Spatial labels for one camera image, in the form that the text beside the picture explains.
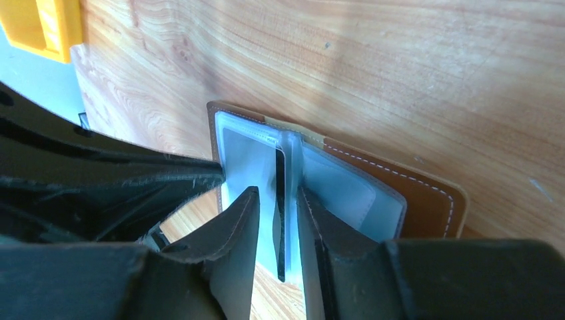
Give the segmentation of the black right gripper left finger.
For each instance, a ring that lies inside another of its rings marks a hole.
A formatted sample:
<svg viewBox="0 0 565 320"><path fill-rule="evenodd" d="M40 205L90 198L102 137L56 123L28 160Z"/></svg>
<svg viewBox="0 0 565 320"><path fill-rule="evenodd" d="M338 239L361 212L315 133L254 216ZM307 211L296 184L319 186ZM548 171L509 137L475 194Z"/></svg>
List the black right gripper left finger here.
<svg viewBox="0 0 565 320"><path fill-rule="evenodd" d="M2 319L248 319L259 191L156 252L134 243L4 245Z"/></svg>

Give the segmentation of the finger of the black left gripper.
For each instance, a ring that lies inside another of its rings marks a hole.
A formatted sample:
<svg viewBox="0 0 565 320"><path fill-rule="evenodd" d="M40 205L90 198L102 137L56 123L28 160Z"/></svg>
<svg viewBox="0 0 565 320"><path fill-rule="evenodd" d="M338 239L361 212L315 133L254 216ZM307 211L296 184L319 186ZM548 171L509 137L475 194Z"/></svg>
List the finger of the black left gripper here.
<svg viewBox="0 0 565 320"><path fill-rule="evenodd" d="M1 86L1 240L137 241L225 180L213 161L94 133Z"/></svg>

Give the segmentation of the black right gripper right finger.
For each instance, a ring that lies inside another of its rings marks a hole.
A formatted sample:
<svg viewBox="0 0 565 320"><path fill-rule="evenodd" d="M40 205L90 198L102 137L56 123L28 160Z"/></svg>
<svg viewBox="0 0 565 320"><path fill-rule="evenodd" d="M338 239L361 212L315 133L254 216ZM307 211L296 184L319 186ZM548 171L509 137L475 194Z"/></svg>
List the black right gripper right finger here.
<svg viewBox="0 0 565 320"><path fill-rule="evenodd" d="M377 243L297 193L308 319L563 319L564 258L531 239Z"/></svg>

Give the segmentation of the brown leather card holder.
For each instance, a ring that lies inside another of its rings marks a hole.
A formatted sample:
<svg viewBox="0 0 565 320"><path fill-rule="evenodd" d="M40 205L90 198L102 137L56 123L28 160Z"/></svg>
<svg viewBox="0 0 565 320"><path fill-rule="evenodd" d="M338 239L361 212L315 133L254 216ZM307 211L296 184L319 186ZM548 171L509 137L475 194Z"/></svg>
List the brown leather card holder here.
<svg viewBox="0 0 565 320"><path fill-rule="evenodd" d="M277 149L284 153L285 167L285 282L302 281L296 195L301 185L373 241L455 238L462 233L468 200L451 182L236 105L211 101L207 111L213 159L226 176L218 194L219 207L227 208L247 187L258 188L256 261L276 278Z"/></svg>

